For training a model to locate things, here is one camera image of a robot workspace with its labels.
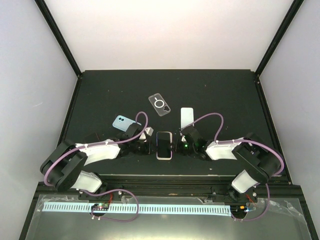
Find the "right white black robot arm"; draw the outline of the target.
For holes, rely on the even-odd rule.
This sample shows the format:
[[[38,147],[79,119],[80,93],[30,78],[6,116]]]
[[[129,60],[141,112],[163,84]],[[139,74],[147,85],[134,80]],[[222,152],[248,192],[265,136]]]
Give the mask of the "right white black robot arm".
[[[280,153],[259,142],[261,139],[254,133],[232,140],[206,140],[193,125],[189,125],[180,131],[180,135],[171,147],[176,153],[205,161],[239,162],[242,170],[227,189],[228,198],[234,202],[240,201],[250,188],[268,183],[285,167]]]

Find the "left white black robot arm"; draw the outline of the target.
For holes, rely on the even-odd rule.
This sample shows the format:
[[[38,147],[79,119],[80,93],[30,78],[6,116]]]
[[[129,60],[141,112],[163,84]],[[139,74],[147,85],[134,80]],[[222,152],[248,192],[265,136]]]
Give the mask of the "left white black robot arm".
[[[88,191],[95,199],[103,199],[108,188],[95,172],[84,171],[89,164],[124,158],[129,154],[149,155],[152,152],[153,128],[132,123],[119,138],[94,143],[61,142],[40,166],[44,183],[59,192],[69,189]]]

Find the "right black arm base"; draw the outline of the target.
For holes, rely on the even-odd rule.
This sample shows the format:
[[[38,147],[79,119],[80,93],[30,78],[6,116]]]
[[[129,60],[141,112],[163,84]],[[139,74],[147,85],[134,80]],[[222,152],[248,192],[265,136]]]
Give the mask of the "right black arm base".
[[[245,193],[239,193],[231,185],[213,185],[211,187],[210,198],[216,202],[246,204],[249,202],[257,203],[257,193],[254,187],[249,188]]]

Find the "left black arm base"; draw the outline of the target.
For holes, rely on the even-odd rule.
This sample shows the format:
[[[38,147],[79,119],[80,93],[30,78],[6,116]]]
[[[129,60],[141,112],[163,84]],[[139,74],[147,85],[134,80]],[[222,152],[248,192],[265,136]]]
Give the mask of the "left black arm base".
[[[120,189],[120,191],[122,191],[122,189],[124,188],[123,185],[121,184],[114,184],[114,183],[103,183],[99,189],[94,192],[93,194],[95,195],[99,195],[102,194],[104,192],[110,191],[110,190],[114,190],[114,189]],[[87,193],[85,193],[82,189],[76,189],[78,191],[78,197],[80,200],[88,200],[88,201],[93,201],[93,200],[101,200],[101,201],[108,201],[110,200],[110,197],[115,198],[116,200],[119,200],[121,198],[122,194],[119,194],[119,190],[117,190],[116,192],[112,192],[112,193],[108,193],[108,194],[104,194],[104,195],[100,195],[100,196],[92,196],[89,195]]]

